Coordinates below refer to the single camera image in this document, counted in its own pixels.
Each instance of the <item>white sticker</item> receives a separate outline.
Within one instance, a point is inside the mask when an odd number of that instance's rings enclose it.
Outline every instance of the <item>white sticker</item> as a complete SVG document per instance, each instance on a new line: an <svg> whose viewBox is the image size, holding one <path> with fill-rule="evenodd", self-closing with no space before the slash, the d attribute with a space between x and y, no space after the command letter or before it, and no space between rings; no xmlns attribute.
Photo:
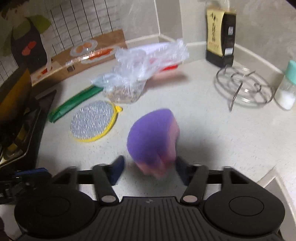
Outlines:
<svg viewBox="0 0 296 241"><path fill-rule="evenodd" d="M233 35L233 27L228 28L228 35Z"/></svg>
<svg viewBox="0 0 296 241"><path fill-rule="evenodd" d="M233 48L226 48L226 49L225 49L225 54L224 54L224 56L226 56L226 55L232 55L232 53L233 53Z"/></svg>

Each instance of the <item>teal lid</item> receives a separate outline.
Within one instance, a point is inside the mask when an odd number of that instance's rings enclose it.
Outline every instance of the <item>teal lid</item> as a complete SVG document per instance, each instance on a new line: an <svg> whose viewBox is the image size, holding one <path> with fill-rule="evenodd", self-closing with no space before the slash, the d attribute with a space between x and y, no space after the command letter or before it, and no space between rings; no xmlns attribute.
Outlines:
<svg viewBox="0 0 296 241"><path fill-rule="evenodd" d="M296 85L296 62L290 60L288 63L288 67L286 69L285 76L288 80L290 80L293 84Z"/></svg>

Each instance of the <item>black circular joint cover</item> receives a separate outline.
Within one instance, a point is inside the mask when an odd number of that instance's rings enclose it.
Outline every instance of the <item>black circular joint cover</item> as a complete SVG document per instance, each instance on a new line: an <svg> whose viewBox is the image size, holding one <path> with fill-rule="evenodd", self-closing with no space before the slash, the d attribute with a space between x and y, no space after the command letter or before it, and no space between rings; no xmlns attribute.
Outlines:
<svg viewBox="0 0 296 241"><path fill-rule="evenodd" d="M261 236L276 231L285 216L282 202L263 188L232 185L214 193L204 205L208 220L223 231L243 236Z"/></svg>
<svg viewBox="0 0 296 241"><path fill-rule="evenodd" d="M58 238L87 226L95 211L88 195L67 186L47 185L18 201L15 219L31 236Z"/></svg>

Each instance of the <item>plastic bag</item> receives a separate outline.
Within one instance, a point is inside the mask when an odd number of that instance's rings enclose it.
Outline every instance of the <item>plastic bag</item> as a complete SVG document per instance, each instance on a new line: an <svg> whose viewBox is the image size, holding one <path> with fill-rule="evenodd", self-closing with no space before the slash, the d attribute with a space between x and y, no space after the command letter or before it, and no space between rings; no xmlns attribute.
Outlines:
<svg viewBox="0 0 296 241"><path fill-rule="evenodd" d="M118 64L111 73L98 76L92 84L103 87L104 95L112 102L133 103L138 100L152 75L189 57L182 39L153 45L152 52L147 51L147 46L143 49L117 50L115 57Z"/></svg>

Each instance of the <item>salt shaker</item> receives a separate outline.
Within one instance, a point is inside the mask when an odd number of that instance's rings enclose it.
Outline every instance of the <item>salt shaker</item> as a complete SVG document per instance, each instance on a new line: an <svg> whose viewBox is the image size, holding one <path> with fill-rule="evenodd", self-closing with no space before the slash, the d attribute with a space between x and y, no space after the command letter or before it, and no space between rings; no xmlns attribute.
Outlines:
<svg viewBox="0 0 296 241"><path fill-rule="evenodd" d="M274 95L275 101L285 110L290 110L296 100L296 62L290 60L285 76Z"/></svg>

